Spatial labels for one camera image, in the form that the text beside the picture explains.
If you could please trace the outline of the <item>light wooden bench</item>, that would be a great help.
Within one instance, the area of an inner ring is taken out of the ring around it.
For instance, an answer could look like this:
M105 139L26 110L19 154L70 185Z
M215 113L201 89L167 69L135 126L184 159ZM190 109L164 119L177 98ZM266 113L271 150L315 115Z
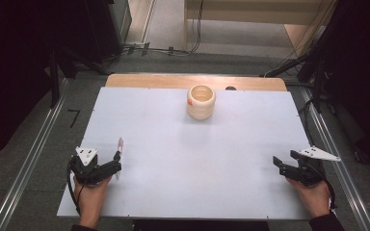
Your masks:
M184 0L184 20L202 19L283 24L298 56L327 26L338 0Z

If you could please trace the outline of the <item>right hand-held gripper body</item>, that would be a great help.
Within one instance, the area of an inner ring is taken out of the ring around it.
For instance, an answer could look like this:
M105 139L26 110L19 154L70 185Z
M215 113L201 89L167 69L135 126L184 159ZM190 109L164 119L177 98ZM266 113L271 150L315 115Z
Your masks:
M299 164L297 181L305 186L312 186L326 179L323 161L341 161L340 157L316 146L310 146L299 151L291 150L290 156Z

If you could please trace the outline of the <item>dark cabinet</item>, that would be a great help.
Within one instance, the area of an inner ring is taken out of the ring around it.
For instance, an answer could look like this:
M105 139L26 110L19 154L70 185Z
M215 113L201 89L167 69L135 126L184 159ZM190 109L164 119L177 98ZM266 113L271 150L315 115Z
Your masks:
M132 18L128 0L85 0L95 41L96 60L120 54Z

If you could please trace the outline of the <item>cream ribbed cup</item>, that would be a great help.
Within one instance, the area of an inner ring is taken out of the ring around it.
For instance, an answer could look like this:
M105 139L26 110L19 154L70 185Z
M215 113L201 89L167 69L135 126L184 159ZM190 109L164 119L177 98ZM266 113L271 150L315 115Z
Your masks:
M193 86L187 93L187 113L196 120L205 120L213 115L216 92L208 86Z

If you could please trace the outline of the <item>pink toothbrush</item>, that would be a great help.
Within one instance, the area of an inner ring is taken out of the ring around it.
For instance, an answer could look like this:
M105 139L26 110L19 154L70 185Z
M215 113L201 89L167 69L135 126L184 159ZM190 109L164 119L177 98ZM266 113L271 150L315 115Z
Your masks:
M120 151L121 154L122 154L122 149L123 149L123 139L119 138L118 150L117 151ZM116 178L117 179L119 179L119 172L120 172L120 170L116 173Z

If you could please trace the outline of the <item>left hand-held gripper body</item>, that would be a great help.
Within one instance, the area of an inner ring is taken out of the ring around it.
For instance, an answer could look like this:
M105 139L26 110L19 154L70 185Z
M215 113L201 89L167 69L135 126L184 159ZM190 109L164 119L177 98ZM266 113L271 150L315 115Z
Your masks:
M98 163L98 149L77 146L71 156L70 169L82 185L97 185L107 178L106 164Z

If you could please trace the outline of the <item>person's right hand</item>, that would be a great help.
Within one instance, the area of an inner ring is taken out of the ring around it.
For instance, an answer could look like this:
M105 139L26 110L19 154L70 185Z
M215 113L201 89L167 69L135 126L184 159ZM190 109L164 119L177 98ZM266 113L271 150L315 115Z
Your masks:
M313 218L330 213L330 191L324 181L308 187L290 178L287 178L287 182L297 191L301 202Z

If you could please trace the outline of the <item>metal floor rail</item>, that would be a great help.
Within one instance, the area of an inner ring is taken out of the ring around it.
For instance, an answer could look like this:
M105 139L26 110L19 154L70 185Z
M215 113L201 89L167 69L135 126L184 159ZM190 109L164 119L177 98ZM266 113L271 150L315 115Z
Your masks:
M48 140L51 130L57 120L57 117L65 103L71 81L64 79L60 85L60 98L55 106L48 111L42 126L23 162L18 174L14 178L9 191L6 193L2 205L0 206L0 231L6 231L8 224L13 216L13 212L23 195L28 181L40 158L40 154Z
M370 231L370 215L367 211L366 204L361 198L357 186L346 167L341 151L331 135L331 129L326 123L325 117L322 113L318 113L316 107L312 103L307 106L307 109L310 120L314 123L314 126L317 129L317 134L320 137L319 141L311 138L311 143L315 144L317 147L322 146L323 150L326 150L341 159L340 162L332 162L331 166L333 167L335 175L346 195L348 204L353 211L360 231Z

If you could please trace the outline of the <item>person's left hand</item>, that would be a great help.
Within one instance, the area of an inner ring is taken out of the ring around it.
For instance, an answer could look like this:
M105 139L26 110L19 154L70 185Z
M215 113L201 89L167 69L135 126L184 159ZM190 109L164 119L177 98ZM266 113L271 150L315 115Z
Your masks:
M79 223L96 224L97 226L106 197L107 187L111 179L112 177L108 177L98 185L92 187L84 187L74 179L74 195L78 200L80 208Z

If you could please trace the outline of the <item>black metal stand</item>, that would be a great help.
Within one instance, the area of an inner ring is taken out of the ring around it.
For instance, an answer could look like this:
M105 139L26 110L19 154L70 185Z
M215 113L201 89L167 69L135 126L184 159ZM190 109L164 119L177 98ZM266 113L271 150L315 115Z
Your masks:
M296 48L296 51L298 51L300 48L304 48L306 45L309 45L308 50L296 59L288 60L287 58L284 58L284 63L282 65L278 65L276 68L263 74L263 77L276 77L282 72L301 64L302 68L297 75L297 79L300 83L307 83L310 79L314 80L312 97L308 104L312 104L318 114L321 113L320 95L326 63L324 49L328 42L328 37L331 34L331 30L334 27L334 25L330 25L330 18L334 16L335 6L338 0L329 1L326 11L316 26L316 31L314 32L312 39Z
M107 32L112 32L106 0L44 0L45 35L49 53L51 108L60 99L58 67L67 78L76 76L74 61L107 75L102 63Z

